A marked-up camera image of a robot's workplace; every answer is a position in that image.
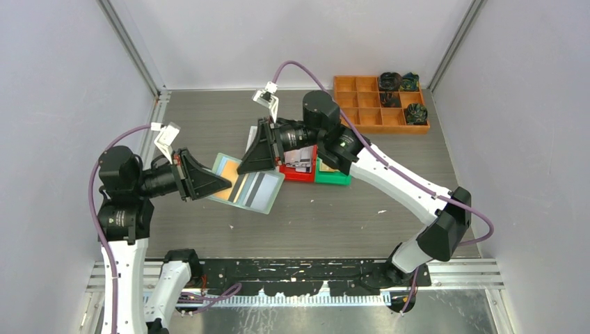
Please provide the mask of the green card holder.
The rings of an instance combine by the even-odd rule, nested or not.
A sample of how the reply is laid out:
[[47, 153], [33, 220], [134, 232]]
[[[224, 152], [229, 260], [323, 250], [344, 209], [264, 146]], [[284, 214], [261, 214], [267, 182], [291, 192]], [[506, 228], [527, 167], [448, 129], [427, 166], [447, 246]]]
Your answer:
[[217, 192], [210, 200], [261, 214], [269, 214], [285, 176], [277, 170], [239, 175], [241, 160], [218, 153], [212, 171], [231, 182], [231, 187]]

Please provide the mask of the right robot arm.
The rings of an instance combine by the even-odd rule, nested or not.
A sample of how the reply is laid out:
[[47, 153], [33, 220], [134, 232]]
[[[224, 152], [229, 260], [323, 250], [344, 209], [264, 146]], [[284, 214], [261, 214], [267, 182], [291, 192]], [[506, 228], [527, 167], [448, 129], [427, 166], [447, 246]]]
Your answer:
[[330, 168], [362, 180], [409, 209], [423, 228], [389, 255], [373, 278], [391, 286], [405, 285], [416, 269], [430, 260], [447, 262], [470, 227], [470, 193], [429, 182], [393, 161], [352, 126], [342, 124], [342, 110], [322, 90], [304, 95], [302, 120], [278, 117], [278, 98], [265, 88], [253, 101], [269, 116], [257, 121], [257, 132], [237, 169], [238, 174], [274, 169], [287, 152], [316, 146]]

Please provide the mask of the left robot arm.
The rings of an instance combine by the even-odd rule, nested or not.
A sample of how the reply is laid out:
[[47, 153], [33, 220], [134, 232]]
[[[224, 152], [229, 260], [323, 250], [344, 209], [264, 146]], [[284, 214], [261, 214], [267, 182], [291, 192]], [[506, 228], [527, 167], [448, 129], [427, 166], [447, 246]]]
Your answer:
[[173, 152], [163, 164], [143, 167], [126, 146], [113, 146], [98, 161], [103, 202], [97, 213], [105, 272], [103, 333], [168, 333], [184, 287], [203, 277], [195, 250], [166, 253], [158, 281], [144, 298], [144, 264], [149, 246], [152, 198], [179, 193], [183, 201], [199, 200], [229, 189], [231, 181], [199, 163], [186, 148]]

